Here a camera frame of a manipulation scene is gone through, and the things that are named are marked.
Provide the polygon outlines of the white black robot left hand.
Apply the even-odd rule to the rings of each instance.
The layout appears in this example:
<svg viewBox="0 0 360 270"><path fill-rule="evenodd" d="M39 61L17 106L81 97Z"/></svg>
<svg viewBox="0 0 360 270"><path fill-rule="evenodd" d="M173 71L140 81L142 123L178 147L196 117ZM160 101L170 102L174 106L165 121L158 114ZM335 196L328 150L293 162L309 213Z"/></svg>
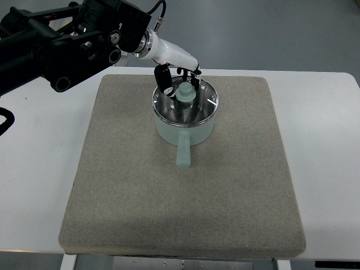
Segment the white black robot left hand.
<svg viewBox="0 0 360 270"><path fill-rule="evenodd" d="M157 86L161 93L172 100L176 99L176 94L172 85L170 66L177 68L177 74L182 74L184 82L190 78L190 83L196 91L200 87L202 72L197 59L178 45L159 38L154 30L146 30L133 55L140 60L152 60L157 63L154 70Z"/></svg>

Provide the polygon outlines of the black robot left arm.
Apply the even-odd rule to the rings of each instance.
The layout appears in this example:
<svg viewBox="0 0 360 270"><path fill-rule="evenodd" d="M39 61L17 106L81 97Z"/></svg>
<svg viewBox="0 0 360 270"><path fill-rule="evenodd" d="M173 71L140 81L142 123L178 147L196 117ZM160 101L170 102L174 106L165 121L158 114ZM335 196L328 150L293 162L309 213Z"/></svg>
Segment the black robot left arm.
<svg viewBox="0 0 360 270"><path fill-rule="evenodd" d="M12 7L1 20L1 94L39 77L67 91L134 52L151 15L127 1L70 2L41 12Z"/></svg>

